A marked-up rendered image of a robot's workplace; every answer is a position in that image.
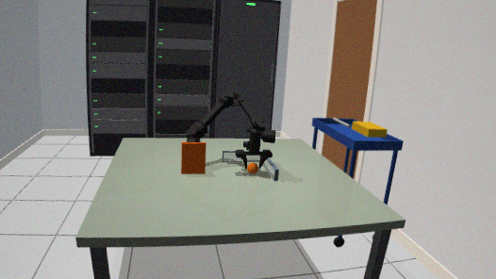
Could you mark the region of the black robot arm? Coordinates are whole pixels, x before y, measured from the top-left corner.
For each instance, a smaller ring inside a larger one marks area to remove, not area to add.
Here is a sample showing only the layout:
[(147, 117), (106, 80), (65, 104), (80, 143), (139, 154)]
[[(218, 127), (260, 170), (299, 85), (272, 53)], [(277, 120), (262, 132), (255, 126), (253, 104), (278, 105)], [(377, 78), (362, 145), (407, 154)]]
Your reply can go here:
[[(238, 101), (234, 101), (233, 98)], [(259, 142), (261, 138), (263, 142), (275, 142), (275, 130), (265, 129), (262, 118), (255, 114), (243, 95), (238, 95), (235, 92), (228, 90), (221, 94), (218, 103), (201, 121), (197, 121), (190, 126), (190, 129), (186, 132), (188, 135), (188, 142), (200, 142), (200, 138), (207, 133), (207, 126), (224, 108), (230, 106), (241, 106), (249, 117), (253, 128), (250, 126), (246, 132), (250, 132), (250, 141)]]

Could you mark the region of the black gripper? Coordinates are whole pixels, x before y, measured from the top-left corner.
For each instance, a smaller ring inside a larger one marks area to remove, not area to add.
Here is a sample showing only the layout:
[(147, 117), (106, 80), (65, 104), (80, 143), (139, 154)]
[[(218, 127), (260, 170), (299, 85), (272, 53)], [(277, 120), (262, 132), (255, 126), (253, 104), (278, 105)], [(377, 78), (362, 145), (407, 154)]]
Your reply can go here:
[(236, 157), (240, 157), (243, 159), (245, 169), (247, 170), (247, 157), (246, 156), (260, 156), (259, 160), (259, 169), (263, 165), (266, 159), (268, 157), (273, 157), (273, 153), (270, 150), (263, 150), (262, 152), (259, 152), (260, 149), (260, 141), (259, 142), (253, 142), (249, 141), (249, 152), (244, 152), (243, 150), (236, 150)]

